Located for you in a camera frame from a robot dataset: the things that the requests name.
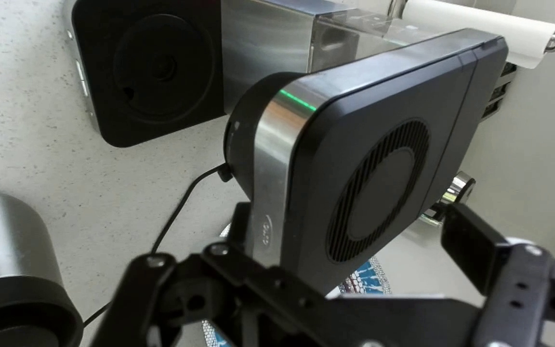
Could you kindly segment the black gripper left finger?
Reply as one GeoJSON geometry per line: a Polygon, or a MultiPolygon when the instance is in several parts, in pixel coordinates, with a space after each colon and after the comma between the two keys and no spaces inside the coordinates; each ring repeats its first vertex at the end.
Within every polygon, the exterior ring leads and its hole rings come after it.
{"type": "Polygon", "coordinates": [[[229,347],[242,347],[232,286],[209,265],[232,248],[211,242],[176,261],[167,252],[132,257],[90,347],[175,347],[186,323],[207,319],[229,347]]]}

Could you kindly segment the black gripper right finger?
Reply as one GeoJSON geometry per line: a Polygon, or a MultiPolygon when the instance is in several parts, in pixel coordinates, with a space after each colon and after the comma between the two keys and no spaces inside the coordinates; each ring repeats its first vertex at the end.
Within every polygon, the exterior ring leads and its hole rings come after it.
{"type": "Polygon", "coordinates": [[[471,344],[537,347],[550,256],[535,244],[508,242],[464,203],[446,209],[440,246],[485,296],[471,344]]]}

